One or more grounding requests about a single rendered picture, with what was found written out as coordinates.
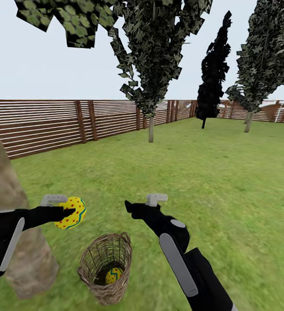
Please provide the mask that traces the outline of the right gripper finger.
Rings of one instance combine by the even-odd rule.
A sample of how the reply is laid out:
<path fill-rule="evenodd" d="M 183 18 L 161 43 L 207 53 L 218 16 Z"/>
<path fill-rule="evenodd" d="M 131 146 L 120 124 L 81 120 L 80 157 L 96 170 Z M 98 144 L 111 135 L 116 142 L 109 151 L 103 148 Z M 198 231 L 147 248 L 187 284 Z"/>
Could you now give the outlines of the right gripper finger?
<path fill-rule="evenodd" d="M 130 203 L 129 201 L 125 200 L 125 205 L 128 213 L 132 213 L 134 204 L 135 203 Z"/>

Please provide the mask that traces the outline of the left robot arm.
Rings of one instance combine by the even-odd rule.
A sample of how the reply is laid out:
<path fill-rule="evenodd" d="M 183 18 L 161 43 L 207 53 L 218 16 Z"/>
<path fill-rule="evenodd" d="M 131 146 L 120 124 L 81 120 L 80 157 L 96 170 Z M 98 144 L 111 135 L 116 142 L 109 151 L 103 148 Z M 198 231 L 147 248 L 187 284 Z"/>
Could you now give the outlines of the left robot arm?
<path fill-rule="evenodd" d="M 61 194 L 45 194 L 35 209 L 11 209 L 0 211 L 0 276 L 4 275 L 22 231 L 48 222 L 59 222 L 76 209 L 64 209 L 52 203 L 66 203 Z"/>

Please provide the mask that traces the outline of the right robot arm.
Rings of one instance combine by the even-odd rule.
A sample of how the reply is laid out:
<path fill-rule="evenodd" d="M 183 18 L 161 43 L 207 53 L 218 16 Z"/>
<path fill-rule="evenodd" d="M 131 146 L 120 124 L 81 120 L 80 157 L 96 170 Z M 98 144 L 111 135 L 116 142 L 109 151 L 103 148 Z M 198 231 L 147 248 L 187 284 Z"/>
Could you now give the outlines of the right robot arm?
<path fill-rule="evenodd" d="M 190 240 L 187 226 L 160 212 L 157 201 L 167 201 L 167 195 L 150 193 L 147 199 L 146 203 L 125 200 L 126 209 L 133 219 L 143 219 L 159 237 L 162 251 L 192 311 L 238 311 L 200 250 L 185 252 Z"/>

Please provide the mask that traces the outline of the wicker basket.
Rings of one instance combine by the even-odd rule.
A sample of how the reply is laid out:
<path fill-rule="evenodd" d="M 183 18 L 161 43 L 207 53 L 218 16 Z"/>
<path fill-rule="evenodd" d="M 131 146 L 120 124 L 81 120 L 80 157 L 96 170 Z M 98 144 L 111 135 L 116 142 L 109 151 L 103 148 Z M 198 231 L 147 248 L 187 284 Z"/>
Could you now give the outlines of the wicker basket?
<path fill-rule="evenodd" d="M 80 266 L 76 270 L 101 306 L 117 304 L 127 290 L 132 263 L 130 243 L 131 238 L 125 231 L 120 234 L 108 233 L 95 239 L 82 254 Z M 111 285 L 106 285 L 106 274 L 115 267 L 121 268 L 123 275 Z"/>

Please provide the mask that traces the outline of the easter egg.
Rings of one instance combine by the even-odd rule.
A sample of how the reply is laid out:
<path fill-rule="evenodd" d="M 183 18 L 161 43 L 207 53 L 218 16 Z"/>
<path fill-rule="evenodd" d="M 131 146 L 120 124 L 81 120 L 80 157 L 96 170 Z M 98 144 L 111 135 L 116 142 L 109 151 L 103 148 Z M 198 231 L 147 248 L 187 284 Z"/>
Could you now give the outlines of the easter egg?
<path fill-rule="evenodd" d="M 76 227 L 86 215 L 86 204 L 79 197 L 69 197 L 66 203 L 59 203 L 64 209 L 76 209 L 76 211 L 68 217 L 64 217 L 62 221 L 54 222 L 61 229 L 71 229 Z"/>
<path fill-rule="evenodd" d="M 111 285 L 112 282 L 117 280 L 119 277 L 123 275 L 123 270 L 119 267 L 115 267 L 113 269 L 110 269 L 105 277 L 105 283 L 106 285 Z"/>

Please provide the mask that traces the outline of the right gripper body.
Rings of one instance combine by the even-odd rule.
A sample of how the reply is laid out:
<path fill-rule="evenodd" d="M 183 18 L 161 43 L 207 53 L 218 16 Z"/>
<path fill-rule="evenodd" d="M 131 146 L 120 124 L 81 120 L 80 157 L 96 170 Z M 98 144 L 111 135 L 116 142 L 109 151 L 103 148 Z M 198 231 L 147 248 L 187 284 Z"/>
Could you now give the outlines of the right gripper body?
<path fill-rule="evenodd" d="M 135 203 L 131 217 L 133 219 L 143 219 L 144 222 L 149 226 L 149 221 L 155 213 L 160 213 L 160 205 L 151 207 L 145 203 Z"/>

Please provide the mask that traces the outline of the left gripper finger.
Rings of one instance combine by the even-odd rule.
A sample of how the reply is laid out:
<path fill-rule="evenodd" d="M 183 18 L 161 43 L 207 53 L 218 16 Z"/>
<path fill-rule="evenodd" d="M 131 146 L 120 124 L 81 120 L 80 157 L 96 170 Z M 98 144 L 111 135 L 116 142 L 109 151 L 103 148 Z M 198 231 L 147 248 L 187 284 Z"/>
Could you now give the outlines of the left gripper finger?
<path fill-rule="evenodd" d="M 64 209 L 64 212 L 63 212 L 63 219 L 64 219 L 64 217 L 70 216 L 70 215 L 73 214 L 75 211 L 76 211 L 76 209 Z"/>

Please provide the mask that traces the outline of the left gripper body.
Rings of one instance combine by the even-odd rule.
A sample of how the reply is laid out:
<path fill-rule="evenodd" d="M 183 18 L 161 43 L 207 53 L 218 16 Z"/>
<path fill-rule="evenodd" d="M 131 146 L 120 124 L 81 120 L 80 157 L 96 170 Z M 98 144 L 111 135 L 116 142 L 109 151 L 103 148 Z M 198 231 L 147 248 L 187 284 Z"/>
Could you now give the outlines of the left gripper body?
<path fill-rule="evenodd" d="M 48 222 L 59 222 L 63 219 L 63 206 L 38 206 L 35 210 L 39 213 L 39 222 L 36 227 Z"/>

